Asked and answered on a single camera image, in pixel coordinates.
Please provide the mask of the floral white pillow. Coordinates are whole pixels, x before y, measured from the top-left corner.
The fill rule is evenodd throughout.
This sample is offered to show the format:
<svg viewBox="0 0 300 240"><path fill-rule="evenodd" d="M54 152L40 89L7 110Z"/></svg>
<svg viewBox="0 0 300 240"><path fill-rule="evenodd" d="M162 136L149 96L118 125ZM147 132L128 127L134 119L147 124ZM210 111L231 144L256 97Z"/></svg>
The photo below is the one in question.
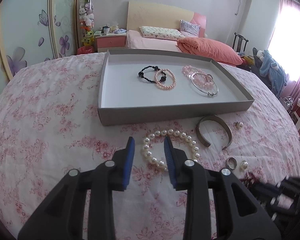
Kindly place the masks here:
<svg viewBox="0 0 300 240"><path fill-rule="evenodd" d="M144 38L156 38L161 40L177 41L185 37L177 29L141 26L140 31Z"/></svg>

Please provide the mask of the bronze cuff bangle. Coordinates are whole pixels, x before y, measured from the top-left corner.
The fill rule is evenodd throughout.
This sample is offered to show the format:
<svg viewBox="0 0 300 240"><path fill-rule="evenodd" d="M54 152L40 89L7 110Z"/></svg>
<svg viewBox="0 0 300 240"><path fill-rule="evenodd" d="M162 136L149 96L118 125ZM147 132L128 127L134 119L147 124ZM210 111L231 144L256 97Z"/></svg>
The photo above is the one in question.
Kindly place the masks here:
<svg viewBox="0 0 300 240"><path fill-rule="evenodd" d="M212 144L226 150L232 143L232 130L230 126L216 115L206 115L196 124L196 136L198 141L209 148Z"/></svg>

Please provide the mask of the bed with pink sheet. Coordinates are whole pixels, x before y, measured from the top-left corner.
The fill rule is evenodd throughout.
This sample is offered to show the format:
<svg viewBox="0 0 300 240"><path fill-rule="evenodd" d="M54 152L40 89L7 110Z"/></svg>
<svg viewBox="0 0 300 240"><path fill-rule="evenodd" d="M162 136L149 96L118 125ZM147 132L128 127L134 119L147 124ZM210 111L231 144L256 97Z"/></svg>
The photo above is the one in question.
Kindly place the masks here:
<svg viewBox="0 0 300 240"><path fill-rule="evenodd" d="M139 31L129 30L126 36L127 49L150 49L180 52L176 41L144 38Z"/></svg>

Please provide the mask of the dark wooden chair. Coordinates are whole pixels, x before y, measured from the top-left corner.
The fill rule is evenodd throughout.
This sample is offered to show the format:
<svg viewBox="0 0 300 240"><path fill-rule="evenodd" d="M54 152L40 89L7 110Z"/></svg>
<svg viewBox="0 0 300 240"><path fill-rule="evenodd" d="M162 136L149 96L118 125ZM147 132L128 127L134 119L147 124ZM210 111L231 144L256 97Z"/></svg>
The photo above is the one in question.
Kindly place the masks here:
<svg viewBox="0 0 300 240"><path fill-rule="evenodd" d="M249 40L242 36L241 34L234 33L234 41L232 43L232 49L239 55L243 56L247 47Z"/></svg>

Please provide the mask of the blue plush garment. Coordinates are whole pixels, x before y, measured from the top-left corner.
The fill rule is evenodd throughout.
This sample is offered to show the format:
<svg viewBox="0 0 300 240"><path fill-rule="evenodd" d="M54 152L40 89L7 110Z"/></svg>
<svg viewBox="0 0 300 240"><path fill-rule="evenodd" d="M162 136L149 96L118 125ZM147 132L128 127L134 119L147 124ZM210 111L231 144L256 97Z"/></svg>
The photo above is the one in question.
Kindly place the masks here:
<svg viewBox="0 0 300 240"><path fill-rule="evenodd" d="M260 75L269 78L271 81L271 91L279 98L287 85L287 78L284 69L273 59L268 50L263 51Z"/></svg>

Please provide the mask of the grey cardboard tray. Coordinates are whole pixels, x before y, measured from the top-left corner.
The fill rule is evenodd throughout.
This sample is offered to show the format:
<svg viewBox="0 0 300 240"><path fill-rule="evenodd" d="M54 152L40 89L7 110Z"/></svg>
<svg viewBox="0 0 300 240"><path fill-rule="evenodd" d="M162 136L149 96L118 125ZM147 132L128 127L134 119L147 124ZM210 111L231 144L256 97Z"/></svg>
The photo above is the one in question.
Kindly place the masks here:
<svg viewBox="0 0 300 240"><path fill-rule="evenodd" d="M216 96L192 84L195 72L213 77ZM164 50L110 50L102 66L98 114L104 126L138 124L246 111L253 101L215 60Z"/></svg>

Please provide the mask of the pink nightstand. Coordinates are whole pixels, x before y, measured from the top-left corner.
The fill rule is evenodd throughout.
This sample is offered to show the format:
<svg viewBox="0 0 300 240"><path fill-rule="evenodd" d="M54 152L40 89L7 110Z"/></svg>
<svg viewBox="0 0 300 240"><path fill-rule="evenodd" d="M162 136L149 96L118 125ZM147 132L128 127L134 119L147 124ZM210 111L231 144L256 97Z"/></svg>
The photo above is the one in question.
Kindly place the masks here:
<svg viewBox="0 0 300 240"><path fill-rule="evenodd" d="M95 48L98 53L111 49L125 49L127 34L114 34L95 36Z"/></svg>

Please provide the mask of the pearl earring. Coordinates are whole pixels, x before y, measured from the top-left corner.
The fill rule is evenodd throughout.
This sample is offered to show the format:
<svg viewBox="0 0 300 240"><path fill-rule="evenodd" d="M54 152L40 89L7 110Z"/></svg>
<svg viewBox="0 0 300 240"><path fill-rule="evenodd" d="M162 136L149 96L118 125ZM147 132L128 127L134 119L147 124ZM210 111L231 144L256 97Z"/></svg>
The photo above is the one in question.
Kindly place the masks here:
<svg viewBox="0 0 300 240"><path fill-rule="evenodd" d="M242 161L239 166L241 172L246 172L248 170L249 164L246 160Z"/></svg>
<svg viewBox="0 0 300 240"><path fill-rule="evenodd" d="M234 122L234 128L235 129L242 129L243 128L243 122L241 121L237 121L237 122Z"/></svg>

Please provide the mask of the sliding wardrobe with flowers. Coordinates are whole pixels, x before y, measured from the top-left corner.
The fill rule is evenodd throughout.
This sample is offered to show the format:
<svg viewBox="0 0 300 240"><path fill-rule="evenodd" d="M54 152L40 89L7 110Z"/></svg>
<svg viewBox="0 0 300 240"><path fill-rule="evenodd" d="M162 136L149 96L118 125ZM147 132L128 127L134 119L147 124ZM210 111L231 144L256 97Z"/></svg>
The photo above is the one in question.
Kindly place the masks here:
<svg viewBox="0 0 300 240"><path fill-rule="evenodd" d="M0 2L0 94L21 69L75 55L77 0Z"/></svg>

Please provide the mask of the red lined waste bin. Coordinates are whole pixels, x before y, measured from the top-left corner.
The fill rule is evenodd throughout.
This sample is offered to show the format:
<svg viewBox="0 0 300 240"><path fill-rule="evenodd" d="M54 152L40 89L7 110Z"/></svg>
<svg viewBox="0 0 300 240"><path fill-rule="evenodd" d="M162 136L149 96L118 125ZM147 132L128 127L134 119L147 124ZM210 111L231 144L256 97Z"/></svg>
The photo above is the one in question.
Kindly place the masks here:
<svg viewBox="0 0 300 240"><path fill-rule="evenodd" d="M82 47L78 48L77 55L91 54L93 52L94 52L93 46L82 46Z"/></svg>

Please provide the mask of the folded salmon quilt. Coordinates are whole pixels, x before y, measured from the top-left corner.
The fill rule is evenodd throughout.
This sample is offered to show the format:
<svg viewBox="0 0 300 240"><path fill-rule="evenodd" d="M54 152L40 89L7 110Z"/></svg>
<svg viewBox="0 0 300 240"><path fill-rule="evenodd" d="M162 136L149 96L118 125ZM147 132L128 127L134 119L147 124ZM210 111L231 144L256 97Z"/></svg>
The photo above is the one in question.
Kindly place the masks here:
<svg viewBox="0 0 300 240"><path fill-rule="evenodd" d="M185 37L177 41L178 48L183 53L208 57L217 62L239 66L243 63L241 57L227 44L201 37Z"/></svg>

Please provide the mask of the thin silver bangle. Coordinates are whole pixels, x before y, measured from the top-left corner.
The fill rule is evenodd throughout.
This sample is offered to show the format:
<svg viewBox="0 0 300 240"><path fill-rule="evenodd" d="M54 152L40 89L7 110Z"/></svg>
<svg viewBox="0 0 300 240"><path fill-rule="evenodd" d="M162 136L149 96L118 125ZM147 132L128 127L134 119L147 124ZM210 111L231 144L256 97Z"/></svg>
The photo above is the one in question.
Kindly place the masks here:
<svg viewBox="0 0 300 240"><path fill-rule="evenodd" d="M216 96L219 92L218 86L210 74L195 72L190 76L190 80L200 92L209 97Z"/></svg>

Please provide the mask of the plush toy display tube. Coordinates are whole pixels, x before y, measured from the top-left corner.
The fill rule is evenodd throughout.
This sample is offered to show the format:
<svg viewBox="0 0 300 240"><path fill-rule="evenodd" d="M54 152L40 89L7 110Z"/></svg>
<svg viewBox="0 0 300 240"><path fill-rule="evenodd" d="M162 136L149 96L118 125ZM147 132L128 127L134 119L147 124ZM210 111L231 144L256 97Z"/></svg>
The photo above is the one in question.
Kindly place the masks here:
<svg viewBox="0 0 300 240"><path fill-rule="evenodd" d="M92 46L94 42L94 5L93 0L79 0L78 27L80 46Z"/></svg>

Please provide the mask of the pink curtain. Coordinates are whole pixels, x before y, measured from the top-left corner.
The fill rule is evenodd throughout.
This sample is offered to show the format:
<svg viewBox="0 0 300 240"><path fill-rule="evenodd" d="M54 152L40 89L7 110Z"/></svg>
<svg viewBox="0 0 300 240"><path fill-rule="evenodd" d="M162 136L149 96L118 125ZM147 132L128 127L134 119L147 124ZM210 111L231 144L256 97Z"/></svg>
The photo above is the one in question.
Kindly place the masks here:
<svg viewBox="0 0 300 240"><path fill-rule="evenodd" d="M287 76L282 95L300 99L300 3L297 1L280 0L268 50Z"/></svg>

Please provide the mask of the purple patterned pillow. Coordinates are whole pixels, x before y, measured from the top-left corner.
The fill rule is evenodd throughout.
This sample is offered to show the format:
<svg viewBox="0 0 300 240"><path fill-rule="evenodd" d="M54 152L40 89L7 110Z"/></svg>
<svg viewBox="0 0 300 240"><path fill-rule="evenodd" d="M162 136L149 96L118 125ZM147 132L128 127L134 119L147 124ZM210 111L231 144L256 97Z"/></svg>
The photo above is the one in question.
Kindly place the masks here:
<svg viewBox="0 0 300 240"><path fill-rule="evenodd" d="M200 25L187 22L185 20L180 20L179 31L186 37L198 37L200 33Z"/></svg>

